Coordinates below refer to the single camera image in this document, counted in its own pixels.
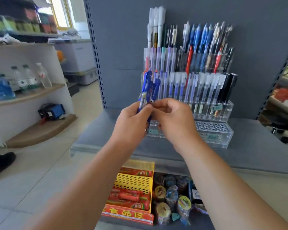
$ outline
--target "gray back panel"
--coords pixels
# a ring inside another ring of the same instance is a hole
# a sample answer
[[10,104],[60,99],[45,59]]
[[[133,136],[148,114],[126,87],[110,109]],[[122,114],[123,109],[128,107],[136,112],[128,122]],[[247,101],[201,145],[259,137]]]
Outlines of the gray back panel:
[[239,75],[231,117],[253,118],[288,61],[288,0],[85,0],[94,27],[100,84],[107,108],[124,108],[140,93],[149,8],[164,6],[165,22],[233,23],[231,72]]

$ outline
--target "black stool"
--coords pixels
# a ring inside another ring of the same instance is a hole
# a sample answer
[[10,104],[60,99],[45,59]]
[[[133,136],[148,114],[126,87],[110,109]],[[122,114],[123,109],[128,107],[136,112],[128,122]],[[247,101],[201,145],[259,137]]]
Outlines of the black stool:
[[[268,109],[264,109],[261,114],[270,121],[271,124],[269,126],[272,127],[272,134],[275,134],[276,131],[278,133],[288,131],[288,114]],[[283,136],[280,138],[280,141],[283,143],[288,143],[288,137]]]

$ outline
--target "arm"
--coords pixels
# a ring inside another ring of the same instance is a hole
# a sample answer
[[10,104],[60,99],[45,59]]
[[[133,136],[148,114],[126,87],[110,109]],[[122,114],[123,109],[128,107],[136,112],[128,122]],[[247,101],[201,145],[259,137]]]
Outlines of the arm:
[[53,200],[31,230],[94,229],[120,168],[145,136],[152,106],[138,114],[139,102],[122,110],[107,144]]
[[288,222],[201,139],[188,105],[163,99],[154,107],[153,117],[184,158],[216,229],[288,229]]

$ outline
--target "window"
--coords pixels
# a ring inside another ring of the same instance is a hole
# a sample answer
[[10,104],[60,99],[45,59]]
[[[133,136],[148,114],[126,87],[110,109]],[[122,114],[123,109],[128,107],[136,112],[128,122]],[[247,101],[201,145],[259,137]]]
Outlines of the window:
[[40,8],[40,13],[54,15],[58,30],[68,30],[72,27],[70,11],[67,0],[46,0],[50,7]]

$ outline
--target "hand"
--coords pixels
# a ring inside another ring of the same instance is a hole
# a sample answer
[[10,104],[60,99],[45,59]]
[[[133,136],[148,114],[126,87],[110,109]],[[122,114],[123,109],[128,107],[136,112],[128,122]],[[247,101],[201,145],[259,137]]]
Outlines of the hand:
[[202,141],[196,131],[191,109],[183,102],[172,98],[158,100],[154,104],[152,117],[160,123],[159,128],[178,153],[181,147],[195,139]]
[[110,142],[123,145],[124,149],[132,153],[145,137],[148,127],[147,119],[151,115],[153,106],[147,104],[138,114],[140,102],[135,102],[124,108],[116,120]]

